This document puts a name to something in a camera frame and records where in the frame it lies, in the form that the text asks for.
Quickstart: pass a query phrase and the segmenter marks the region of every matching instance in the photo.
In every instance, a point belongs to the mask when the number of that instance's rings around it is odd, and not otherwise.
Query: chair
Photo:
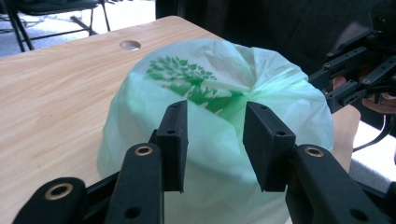
[[[47,1],[28,2],[26,0],[4,0],[4,5],[6,7],[9,20],[11,21],[12,28],[15,31],[21,52],[25,52],[25,47],[23,45],[23,42],[26,42],[26,45],[29,48],[29,50],[32,50],[34,49],[32,45],[32,41],[37,39],[49,38],[57,35],[67,35],[82,31],[87,31],[89,35],[95,35],[96,33],[92,30],[93,9],[98,7],[99,5],[102,5],[105,14],[107,30],[110,31],[110,26],[108,24],[106,8],[105,8],[106,0],[66,0],[62,4],[54,4],[52,2],[55,1],[47,0]],[[29,16],[44,16],[44,15],[51,15],[51,14],[58,14],[65,12],[81,11],[84,9],[91,10],[91,22],[89,26],[84,24],[76,17],[71,17],[73,22],[81,26],[81,29],[52,34],[52,35],[35,36],[35,37],[28,36],[28,34],[26,33],[23,27],[20,17],[18,16],[19,12]]]

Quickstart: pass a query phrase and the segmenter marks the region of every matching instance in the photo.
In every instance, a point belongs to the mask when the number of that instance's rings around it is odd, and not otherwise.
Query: translucent plastic bag
[[[323,94],[280,54],[198,39],[142,59],[113,99],[98,155],[102,177],[147,142],[170,104],[188,99],[185,193],[165,193],[165,223],[284,223],[284,193],[262,193],[242,144],[247,101],[269,106],[296,144],[332,148]]]

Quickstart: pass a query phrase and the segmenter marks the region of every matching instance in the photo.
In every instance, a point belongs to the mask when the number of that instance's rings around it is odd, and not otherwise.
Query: green plastic bag
[[[114,97],[98,155],[102,177],[144,143],[166,107],[188,99],[185,193],[165,193],[165,223],[284,223],[284,193],[262,193],[242,144],[247,101],[269,106],[296,144],[332,149],[332,116],[307,75],[277,52],[198,39],[158,49]]]

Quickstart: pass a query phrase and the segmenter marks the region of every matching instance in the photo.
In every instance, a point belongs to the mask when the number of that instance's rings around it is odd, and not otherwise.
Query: table surface
[[[125,76],[153,50],[203,37],[219,38],[167,17],[0,59],[0,222],[11,223],[52,179],[73,176],[87,186],[97,182],[102,129]],[[122,49],[124,40],[141,48]],[[335,147],[352,148],[359,117],[351,107],[335,115],[335,132],[343,136]],[[335,157],[347,169],[348,150],[339,154]]]

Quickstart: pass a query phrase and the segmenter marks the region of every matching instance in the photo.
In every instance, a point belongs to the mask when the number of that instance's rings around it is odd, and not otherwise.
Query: floor
[[[118,30],[128,26],[147,23],[155,20],[155,1],[134,0],[119,1],[115,4],[106,4],[107,16],[111,30]],[[70,16],[81,18],[89,24],[90,11],[64,13],[43,17],[30,17],[20,15],[25,21],[26,31],[29,36],[53,34],[59,31],[78,29],[78,25],[71,22]],[[103,10],[97,7],[93,14],[93,30],[98,34],[107,32]],[[52,45],[87,37],[87,32],[79,32],[71,35],[56,36],[36,40],[33,45],[36,49],[42,49]],[[13,33],[7,15],[0,14],[0,58],[21,53],[16,36]]]

